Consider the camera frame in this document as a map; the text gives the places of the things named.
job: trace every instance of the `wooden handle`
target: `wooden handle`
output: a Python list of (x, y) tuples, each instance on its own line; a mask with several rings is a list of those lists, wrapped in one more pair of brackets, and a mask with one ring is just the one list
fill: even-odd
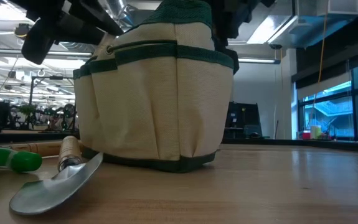
[(58, 169), (61, 171), (65, 166), (75, 165), (82, 163), (80, 156), (79, 141), (74, 136), (67, 136), (62, 140)]
[[(15, 151), (28, 151), (38, 153), (40, 156), (58, 156), (60, 154), (62, 141), (55, 142), (40, 142), (40, 143), (25, 143), (25, 144), (12, 144), (8, 147)], [(83, 144), (79, 141), (80, 151), (83, 150)]]

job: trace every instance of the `hanging cord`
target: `hanging cord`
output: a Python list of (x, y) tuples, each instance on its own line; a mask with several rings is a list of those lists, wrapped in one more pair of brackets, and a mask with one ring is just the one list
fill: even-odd
[[(284, 104), (284, 74), (283, 74), (283, 48), (280, 49), (280, 64), (281, 64), (281, 100)], [(284, 106), (283, 108), (283, 125), (285, 125), (285, 108)], [(284, 134), (284, 139), (285, 139), (285, 127), (283, 126), (283, 134)]]
[[(323, 44), (321, 46), (321, 57), (320, 57), (320, 71), (319, 71), (319, 75), (318, 75), (318, 82), (317, 82), (317, 86), (320, 85), (321, 82), (321, 75), (323, 73), (323, 58), (324, 58), (324, 47), (325, 47), (325, 43), (326, 43), (326, 31), (327, 31), (327, 17), (328, 17), (328, 5), (329, 5), (329, 1), (327, 1), (327, 8), (326, 8), (326, 15), (324, 17), (324, 30), (323, 30)], [(313, 99), (313, 107), (311, 108), (311, 119), (309, 118), (309, 123), (306, 126), (306, 129), (308, 127), (310, 127), (310, 122), (313, 119), (313, 114), (314, 114), (314, 107), (316, 106), (316, 98), (317, 98), (317, 92), (318, 92), (318, 88), (314, 94), (314, 99)]]
[(3, 88), (3, 86), (7, 83), (8, 79), (9, 79), (9, 74), (14, 70), (14, 67), (16, 66), (16, 63), (18, 61), (18, 55), (16, 57), (16, 61), (14, 62), (14, 64), (12, 65), (12, 68), (10, 69), (9, 73), (7, 74), (6, 79), (4, 80), (3, 84), (0, 86), (0, 90)]
[[(274, 69), (274, 86), (275, 86), (275, 92), (277, 93), (278, 92), (278, 89), (277, 89), (277, 69)], [(273, 127), (274, 127), (274, 133), (277, 133), (277, 125), (276, 125), (276, 114), (277, 114), (277, 98), (276, 98), (276, 101), (274, 103), (274, 117), (273, 117)]]

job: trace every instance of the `trowel blade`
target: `trowel blade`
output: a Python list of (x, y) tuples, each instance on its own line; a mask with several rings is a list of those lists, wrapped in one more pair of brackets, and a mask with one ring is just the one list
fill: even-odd
[(51, 179), (24, 184), (11, 199), (11, 210), (36, 215), (60, 205), (86, 183), (102, 161), (103, 154), (98, 153), (86, 164), (67, 167)]

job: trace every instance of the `wooden tabletop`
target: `wooden tabletop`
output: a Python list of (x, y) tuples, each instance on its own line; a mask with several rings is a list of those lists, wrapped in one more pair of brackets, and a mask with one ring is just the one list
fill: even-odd
[(57, 173), (0, 170), (0, 223), (358, 223), (358, 153), (298, 146), (221, 146), (188, 174), (102, 164), (63, 205), (9, 211), (23, 183)]

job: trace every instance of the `beige canvas bag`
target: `beige canvas bag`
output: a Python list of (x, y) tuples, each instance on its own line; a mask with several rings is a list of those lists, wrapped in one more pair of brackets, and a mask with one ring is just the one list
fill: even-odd
[(142, 24), (107, 35), (74, 71), (83, 155), (169, 172), (214, 159), (223, 136), (233, 61), (214, 50), (202, 1), (165, 0)]

